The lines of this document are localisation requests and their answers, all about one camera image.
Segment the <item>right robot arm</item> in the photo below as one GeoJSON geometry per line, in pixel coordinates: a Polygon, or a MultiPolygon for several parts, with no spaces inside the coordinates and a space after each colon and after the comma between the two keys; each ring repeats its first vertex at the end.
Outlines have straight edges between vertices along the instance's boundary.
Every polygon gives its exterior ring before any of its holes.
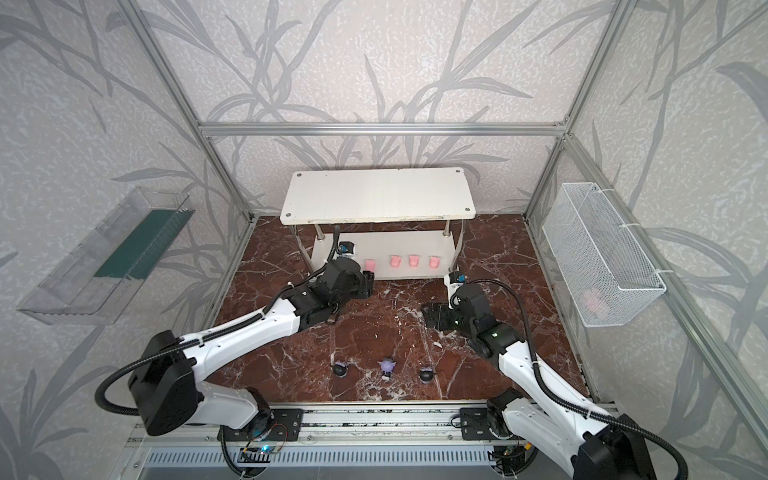
{"type": "Polygon", "coordinates": [[[499,321],[477,283],[452,283],[446,302],[422,305],[427,327],[455,331],[515,386],[488,400],[499,439],[520,437],[573,479],[653,479],[645,438],[563,380],[523,334],[499,321]]]}

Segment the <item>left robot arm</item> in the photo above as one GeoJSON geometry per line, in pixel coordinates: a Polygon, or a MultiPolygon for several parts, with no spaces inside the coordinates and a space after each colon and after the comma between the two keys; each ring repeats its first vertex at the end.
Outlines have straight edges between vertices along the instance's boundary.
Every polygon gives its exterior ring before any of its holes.
{"type": "Polygon", "coordinates": [[[265,401],[207,378],[261,346],[326,322],[351,300],[371,297],[373,283],[373,272],[336,258],[318,276],[286,286],[268,308],[182,337],[169,330],[156,334],[142,356],[159,357],[136,368],[128,380],[146,432],[160,436],[185,424],[236,430],[252,423],[265,401]]]}

